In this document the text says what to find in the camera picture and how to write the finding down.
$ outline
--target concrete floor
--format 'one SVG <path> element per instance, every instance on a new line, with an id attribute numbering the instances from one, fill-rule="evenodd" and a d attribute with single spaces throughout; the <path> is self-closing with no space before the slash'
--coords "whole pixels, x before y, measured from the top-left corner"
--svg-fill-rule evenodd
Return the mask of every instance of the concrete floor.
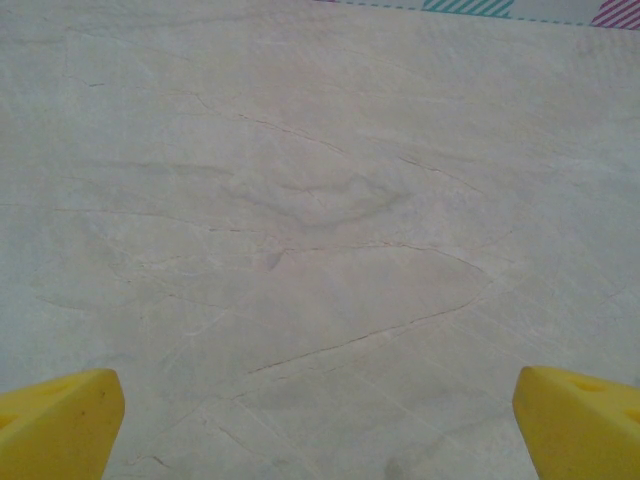
<path id="1" fill-rule="evenodd" d="M 520 368 L 640 384 L 640 33 L 4 0 L 0 389 L 106 479 L 532 480 Z"/>

